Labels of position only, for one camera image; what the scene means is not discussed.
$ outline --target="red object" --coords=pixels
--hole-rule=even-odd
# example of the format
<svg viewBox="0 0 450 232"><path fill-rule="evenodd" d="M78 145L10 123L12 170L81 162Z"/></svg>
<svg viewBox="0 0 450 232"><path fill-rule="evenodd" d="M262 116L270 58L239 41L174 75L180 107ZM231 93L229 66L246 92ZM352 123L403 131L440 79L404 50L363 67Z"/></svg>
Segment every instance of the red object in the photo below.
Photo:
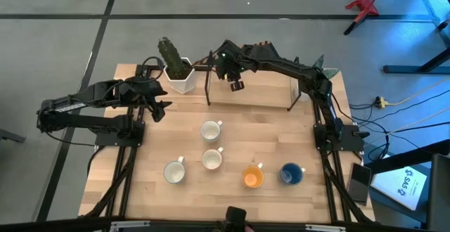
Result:
<svg viewBox="0 0 450 232"><path fill-rule="evenodd" d="M375 3L375 0L369 0L370 2L369 2L369 5L367 5L366 7L365 7L365 9L363 9L362 10L362 12L360 12L360 14L358 14L358 16L353 20L353 22L356 22L356 23L358 23L361 19L363 19L364 17L366 17L366 15L367 15L367 13L369 12L369 11L371 11L372 10L372 7L373 7L373 3Z"/></svg>
<svg viewBox="0 0 450 232"><path fill-rule="evenodd" d="M358 6L359 10L365 11L367 8L369 9L367 15L380 15L375 8L375 6L371 5L371 0L355 0L349 5L345 6L346 9L351 9L353 6Z"/></svg>

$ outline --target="concrete floor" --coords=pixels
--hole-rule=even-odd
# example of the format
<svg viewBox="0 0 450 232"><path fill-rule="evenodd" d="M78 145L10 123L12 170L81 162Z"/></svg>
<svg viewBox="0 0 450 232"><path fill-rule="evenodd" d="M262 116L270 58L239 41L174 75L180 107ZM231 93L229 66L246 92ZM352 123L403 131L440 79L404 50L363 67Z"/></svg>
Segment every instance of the concrete floor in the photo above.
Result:
<svg viewBox="0 0 450 232"><path fill-rule="evenodd" d="M353 0L115 0L112 14L304 14L309 20L177 19L109 20L95 61L90 83L110 79L117 63L140 63L158 56L157 42L169 37L183 56L199 59L216 49L224 39L238 44L269 40L281 56L310 65L325 54L326 67L343 71L350 103L370 103L375 96L400 101L443 76L386 75L381 67L421 65L445 49L436 32L429 8L423 0L377 0L383 15L394 20L367 20L349 36L342 32L351 20L331 20L326 15L348 15L344 6ZM0 0L0 128L27 137L24 144L0 143L0 224L35 220L59 143L36 129L35 112L42 100L77 91L84 75L100 20L5 20L1 14L102 14L108 0ZM442 19L450 10L447 1L429 0ZM417 103L450 88L438 86L404 106ZM397 129L444 109L448 94L379 123ZM372 119L402 106L374 110ZM84 114L102 115L102 110L86 109ZM369 111L353 111L367 117ZM447 111L421 124L450 118ZM418 146L448 138L450 127L409 131L403 136ZM379 134L372 133L368 142ZM88 131L76 130L73 141L94 142ZM391 152L414 147L392 138ZM92 149L72 146L51 206L49 219L77 216L86 181L86 165ZM377 220L395 226L418 223L374 204Z"/></svg>

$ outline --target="red stand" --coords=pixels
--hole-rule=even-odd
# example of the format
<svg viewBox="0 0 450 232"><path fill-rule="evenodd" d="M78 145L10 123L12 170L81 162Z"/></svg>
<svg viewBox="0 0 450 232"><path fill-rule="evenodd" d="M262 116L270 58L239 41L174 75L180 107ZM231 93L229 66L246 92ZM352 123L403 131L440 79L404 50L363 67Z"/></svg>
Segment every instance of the red stand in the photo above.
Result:
<svg viewBox="0 0 450 232"><path fill-rule="evenodd" d="M356 0L353 3L349 4L348 6L345 6L345 8L351 8L353 5L357 5L361 12L358 14L358 16L353 20L352 24L344 31L344 35L350 34L350 32L360 23L363 22L366 16L371 12L374 15L379 15L377 12L377 9L373 5L375 3L375 0Z"/></svg>
<svg viewBox="0 0 450 232"><path fill-rule="evenodd" d="M367 15L376 15L376 16L380 15L375 6L371 3L372 3L371 0L355 0L349 5L345 6L345 8L348 10L356 5L358 6L360 11L365 11L368 8Z"/></svg>

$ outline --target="yellow cable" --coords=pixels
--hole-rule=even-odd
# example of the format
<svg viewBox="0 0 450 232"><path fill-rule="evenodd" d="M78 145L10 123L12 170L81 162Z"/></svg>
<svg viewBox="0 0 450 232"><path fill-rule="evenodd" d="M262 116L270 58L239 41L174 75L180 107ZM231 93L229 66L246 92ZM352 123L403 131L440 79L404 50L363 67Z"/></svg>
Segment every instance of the yellow cable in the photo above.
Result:
<svg viewBox="0 0 450 232"><path fill-rule="evenodd" d="M444 78L444 79L442 79L441 81L437 82L436 84L433 84L433 85L431 85L431 86L428 86L428 87L424 88L423 90L421 90L421 91L419 91L419 92L413 94L413 95L410 96L409 98L405 98L404 100L402 100L402 101L400 101L400 102L398 102L398 103L389 103L389 102L387 102L387 100L384 100L384 104L385 104L385 105L399 105L399 104L401 104L401 103L405 103L405 102L407 102L408 100L410 100L410 99L412 99L412 98L414 98L414 97L416 97L416 96L421 95L421 94L424 93L425 91L427 91L427 90L429 90L429 89L431 89L431 88L434 88L434 87L436 87L436 86L438 86L438 85L440 85L440 84L442 84L442 83L444 83L444 82L446 82L446 81L449 81L449 80L450 80L450 78L446 78L446 79Z"/></svg>
<svg viewBox="0 0 450 232"><path fill-rule="evenodd" d="M377 138L377 139L375 139L375 140L373 140L373 141L371 141L370 143L367 143L366 145L364 145L364 147L366 147L367 145L369 145L369 144L372 144L372 143L374 143L374 142L376 142L376 141L378 141L378 140L380 140L381 138L383 138L383 137L385 137L385 136L388 136L388 135L390 135L390 134L393 134L393 133L397 133L398 131L400 131L400 130L402 130L402 129L405 129L405 128L407 128L407 127L410 127L410 126L412 126L412 125L415 125L415 124L417 124L417 123L421 123L422 121L425 121L425 120L428 120L428 119L431 119L432 117L434 117L434 116L438 116L438 115L440 115L441 113L443 113L443 112L445 112L445 111L447 111L448 109L450 109L450 107L448 107L448 108L445 108L445 109L443 109L443 110L441 110L441 111L439 111L438 113L436 113L436 114L433 114L433 115L431 115L431 116L428 116L428 117L426 117L425 119L421 119L421 120L419 120L419 121L417 121L417 122L414 122L414 123L411 123L411 124L407 124L406 126L404 126L404 127L400 127L399 129L397 129L397 130L394 130L394 131L390 131L389 133L387 133L387 134L383 134L380 138Z"/></svg>

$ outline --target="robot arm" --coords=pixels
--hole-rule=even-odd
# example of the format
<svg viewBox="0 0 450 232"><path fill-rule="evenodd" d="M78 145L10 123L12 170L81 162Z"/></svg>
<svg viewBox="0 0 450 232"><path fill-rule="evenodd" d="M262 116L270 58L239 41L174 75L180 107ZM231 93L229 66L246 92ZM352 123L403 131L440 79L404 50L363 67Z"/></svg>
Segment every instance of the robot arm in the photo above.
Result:
<svg viewBox="0 0 450 232"><path fill-rule="evenodd" d="M51 133L66 127L90 129L93 133L104 135L104 139L113 134L120 143L124 139L136 139L137 132L132 115L119 115L114 118L73 115L70 111L85 107L139 107L144 106L152 113L153 120L159 122L165 115L164 108L172 102L156 102L156 96L167 94L160 83L148 77L130 77L126 80L110 80L88 86L78 94L62 98L45 100L37 111L37 128Z"/></svg>
<svg viewBox="0 0 450 232"><path fill-rule="evenodd" d="M267 58L261 58L262 54L268 55ZM333 150L341 150L341 140L345 133L345 125L340 118L336 117L335 108L331 101L333 85L322 73L321 69L292 62L284 58L273 57L278 55L276 52L272 53L271 57L270 54L261 53L261 46L258 45L244 45L240 48L228 40L220 46L216 51L216 55L218 57L217 76L220 79L227 79L229 82L233 82L231 84L232 91L244 89L244 84L240 81L240 73L246 70L252 70L253 72L258 70L274 71L298 79L300 84L299 90L308 94L321 109L325 120L322 139L325 138L332 145ZM357 134L355 133L357 132L359 133L357 127L352 127L347 135L356 136Z"/></svg>

